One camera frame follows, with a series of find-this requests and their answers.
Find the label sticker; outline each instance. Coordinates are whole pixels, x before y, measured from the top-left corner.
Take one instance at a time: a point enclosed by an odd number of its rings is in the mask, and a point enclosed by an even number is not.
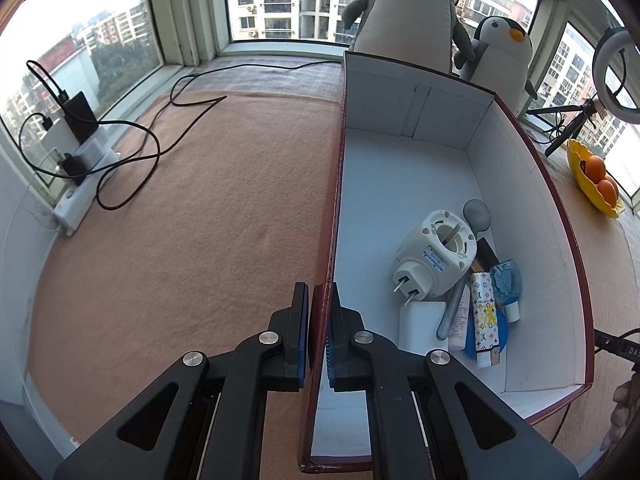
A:
[[[422,250],[422,256],[424,257],[425,260],[427,260],[438,272],[442,272],[443,270],[445,270],[447,267],[449,267],[449,263],[442,257],[440,256],[440,253],[438,251],[436,251],[436,249],[434,249],[433,247],[431,247],[430,245],[427,245],[423,250]]]

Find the small penguin plush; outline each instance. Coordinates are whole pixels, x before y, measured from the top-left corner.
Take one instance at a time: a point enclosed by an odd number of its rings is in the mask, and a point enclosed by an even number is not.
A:
[[[458,0],[354,0],[342,12],[344,28],[362,15],[354,52],[388,57],[450,73],[451,41],[475,60],[471,40],[456,16]]]
[[[475,61],[459,53],[453,58],[461,79],[496,92],[514,113],[523,90],[538,98],[527,78],[533,46],[518,22],[489,16],[479,23],[471,44]]]

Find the metal bolt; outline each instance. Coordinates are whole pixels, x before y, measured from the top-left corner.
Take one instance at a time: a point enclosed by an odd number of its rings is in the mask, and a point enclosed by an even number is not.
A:
[[[200,352],[188,352],[182,358],[182,362],[187,366],[198,366],[202,362],[202,354]]]
[[[367,332],[366,330],[362,330],[360,332],[356,332],[353,338],[356,340],[356,343],[360,343],[361,345],[368,345],[373,341],[373,334],[371,332]]]
[[[431,352],[431,362],[436,365],[445,365],[451,361],[451,356],[444,350],[434,350]]]
[[[263,345],[272,345],[278,342],[278,334],[275,332],[262,332],[258,338]]]

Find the penguin belly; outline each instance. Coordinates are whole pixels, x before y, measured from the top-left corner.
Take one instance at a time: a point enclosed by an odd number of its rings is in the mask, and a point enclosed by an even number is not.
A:
[[[471,82],[497,93],[509,110],[515,111],[527,84],[527,64],[489,45],[478,61]]]
[[[450,0],[375,0],[353,49],[449,73],[451,35]]]

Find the egg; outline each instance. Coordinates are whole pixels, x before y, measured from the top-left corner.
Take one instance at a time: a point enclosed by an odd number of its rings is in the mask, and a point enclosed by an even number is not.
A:
[[[616,189],[616,199],[620,196],[620,191],[618,190],[618,183],[615,181],[615,179],[609,174],[607,173],[604,178],[606,178],[610,183],[613,184],[613,187]]]
[[[607,170],[604,167],[604,160],[597,155],[591,155],[584,162],[584,174],[594,184],[599,183],[607,174]]]
[[[603,178],[598,183],[598,191],[604,197],[604,200],[611,207],[616,206],[616,202],[618,201],[618,197],[616,196],[616,188],[613,187],[613,184],[610,183],[609,180]]]

